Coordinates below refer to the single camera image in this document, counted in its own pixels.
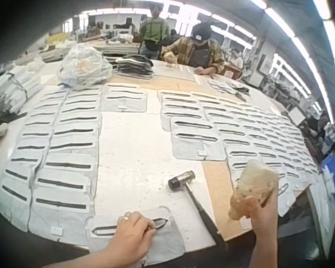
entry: plastic bag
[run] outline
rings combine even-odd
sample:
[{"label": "plastic bag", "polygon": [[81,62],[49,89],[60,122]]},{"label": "plastic bag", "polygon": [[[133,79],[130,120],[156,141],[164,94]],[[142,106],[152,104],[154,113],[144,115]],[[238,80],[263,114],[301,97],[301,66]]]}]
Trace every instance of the plastic bag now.
[{"label": "plastic bag", "polygon": [[256,197],[260,204],[264,203],[278,186],[278,178],[278,173],[267,165],[257,160],[249,160],[232,195],[229,217],[239,220],[249,214],[244,202],[248,196]]},{"label": "plastic bag", "polygon": [[91,44],[76,44],[63,59],[58,80],[67,85],[93,85],[112,75],[113,67]]}]

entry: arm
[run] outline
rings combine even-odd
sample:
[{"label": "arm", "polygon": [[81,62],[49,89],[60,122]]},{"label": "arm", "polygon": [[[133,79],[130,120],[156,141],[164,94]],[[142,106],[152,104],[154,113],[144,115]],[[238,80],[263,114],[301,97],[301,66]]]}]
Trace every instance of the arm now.
[{"label": "arm", "polygon": [[246,201],[256,234],[256,246],[249,268],[277,268],[278,187],[264,208],[255,197],[247,197]]},{"label": "arm", "polygon": [[108,246],[100,252],[45,266],[44,268],[122,268],[142,260],[156,233],[154,222],[139,212],[127,212],[120,217],[117,232]]}]

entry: worker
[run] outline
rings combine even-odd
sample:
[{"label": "worker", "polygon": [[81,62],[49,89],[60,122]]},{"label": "worker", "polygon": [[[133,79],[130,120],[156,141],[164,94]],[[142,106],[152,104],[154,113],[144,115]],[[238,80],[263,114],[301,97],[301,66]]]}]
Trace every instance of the worker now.
[{"label": "worker", "polygon": [[169,34],[169,25],[160,18],[162,5],[154,3],[150,6],[151,18],[145,19],[140,25],[139,34],[143,42],[140,54],[150,60],[157,60],[161,53],[162,40]]},{"label": "worker", "polygon": [[87,33],[85,35],[85,40],[95,40],[101,37],[100,29],[95,25],[95,22],[91,22],[87,28]]},{"label": "worker", "polygon": [[[263,208],[257,198],[246,198],[256,234],[250,268],[277,268],[277,195],[278,188],[275,188]],[[129,267],[145,257],[155,233],[153,221],[139,212],[128,212],[118,220],[117,232],[104,250],[45,268]]]},{"label": "worker", "polygon": [[195,73],[209,75],[220,73],[224,68],[224,56],[219,43],[211,38],[210,24],[202,22],[193,28],[191,37],[182,37],[162,54],[167,63],[196,67]]},{"label": "worker", "polygon": [[240,51],[238,49],[232,49],[232,56],[231,59],[228,60],[228,65],[242,70],[243,59],[241,58]]},{"label": "worker", "polygon": [[162,45],[163,46],[170,46],[174,42],[176,42],[179,38],[180,38],[180,36],[178,35],[178,32],[175,29],[171,29],[170,35],[163,39]]}]

